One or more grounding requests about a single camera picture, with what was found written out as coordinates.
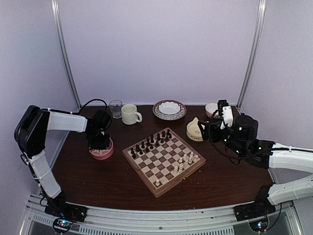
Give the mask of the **white chess knight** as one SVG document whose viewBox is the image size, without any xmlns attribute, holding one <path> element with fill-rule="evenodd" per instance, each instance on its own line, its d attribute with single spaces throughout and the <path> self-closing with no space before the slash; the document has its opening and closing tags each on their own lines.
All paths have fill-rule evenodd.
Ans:
<svg viewBox="0 0 313 235">
<path fill-rule="evenodd" d="M 193 157 L 194 157 L 193 152 L 190 152 L 189 159 L 188 159 L 189 164 L 191 164 L 193 162 Z"/>
</svg>

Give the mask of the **white chess piece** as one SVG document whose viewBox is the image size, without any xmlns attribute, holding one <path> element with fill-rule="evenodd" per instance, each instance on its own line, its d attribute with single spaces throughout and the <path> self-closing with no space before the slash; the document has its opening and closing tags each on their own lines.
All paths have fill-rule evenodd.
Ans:
<svg viewBox="0 0 313 235">
<path fill-rule="evenodd" d="M 188 167 L 189 167 L 189 160 L 186 159 L 186 160 L 184 161 L 184 169 L 187 169 Z"/>
</svg>

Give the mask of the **white chess queen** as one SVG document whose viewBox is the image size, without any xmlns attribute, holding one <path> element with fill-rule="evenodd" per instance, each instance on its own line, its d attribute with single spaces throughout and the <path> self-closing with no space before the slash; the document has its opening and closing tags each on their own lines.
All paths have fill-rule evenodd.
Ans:
<svg viewBox="0 0 313 235">
<path fill-rule="evenodd" d="M 176 165 L 176 166 L 174 167 L 173 175 L 177 175 L 177 174 L 178 174 L 178 168 L 179 168 L 178 165 Z"/>
</svg>

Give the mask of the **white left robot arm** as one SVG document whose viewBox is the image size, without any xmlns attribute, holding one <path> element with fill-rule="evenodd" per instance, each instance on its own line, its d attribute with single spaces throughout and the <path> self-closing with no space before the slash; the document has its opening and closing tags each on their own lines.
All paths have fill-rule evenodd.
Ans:
<svg viewBox="0 0 313 235">
<path fill-rule="evenodd" d="M 46 157 L 49 133 L 85 134 L 89 151 L 100 153 L 109 148 L 110 135 L 107 129 L 111 122 L 112 118 L 105 110 L 97 110 L 92 117 L 86 117 L 80 113 L 43 109 L 35 105 L 30 105 L 19 121 L 14 139 L 21 151 L 21 159 L 30 169 L 44 195 L 53 200 L 51 209 L 59 217 L 68 216 L 70 206 L 59 198 L 63 192 Z"/>
</svg>

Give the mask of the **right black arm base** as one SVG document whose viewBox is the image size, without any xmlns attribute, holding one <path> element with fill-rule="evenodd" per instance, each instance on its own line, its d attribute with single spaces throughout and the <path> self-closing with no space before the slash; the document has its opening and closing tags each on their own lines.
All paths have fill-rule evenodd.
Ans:
<svg viewBox="0 0 313 235">
<path fill-rule="evenodd" d="M 258 217 L 266 217 L 276 212 L 276 207 L 270 203 L 253 202 L 235 206 L 234 213 L 237 221 L 251 220 Z"/>
</svg>

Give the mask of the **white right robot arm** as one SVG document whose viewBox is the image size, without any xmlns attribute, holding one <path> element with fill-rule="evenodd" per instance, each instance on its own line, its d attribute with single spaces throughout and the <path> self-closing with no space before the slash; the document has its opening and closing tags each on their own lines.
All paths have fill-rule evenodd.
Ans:
<svg viewBox="0 0 313 235">
<path fill-rule="evenodd" d="M 212 146 L 232 164 L 242 161 L 262 169 L 289 169 L 312 173 L 313 151 L 279 144 L 274 141 L 257 139 L 258 121 L 247 115 L 239 115 L 234 123 L 228 125 L 222 119 L 211 118 L 210 121 L 198 121 L 202 138 L 210 141 Z M 311 197 L 313 195 L 313 177 L 284 184 L 272 184 L 261 187 L 251 212 L 261 216 L 269 205 Z"/>
</svg>

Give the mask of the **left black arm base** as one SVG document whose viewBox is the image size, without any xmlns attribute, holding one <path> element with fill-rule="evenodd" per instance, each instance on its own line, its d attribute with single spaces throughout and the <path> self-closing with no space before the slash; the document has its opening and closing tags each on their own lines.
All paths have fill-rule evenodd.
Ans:
<svg viewBox="0 0 313 235">
<path fill-rule="evenodd" d="M 64 218 L 72 222 L 85 222 L 88 209 L 84 206 L 74 204 L 65 204 L 65 207 L 56 206 L 48 203 L 45 208 L 45 213 L 54 217 Z"/>
</svg>

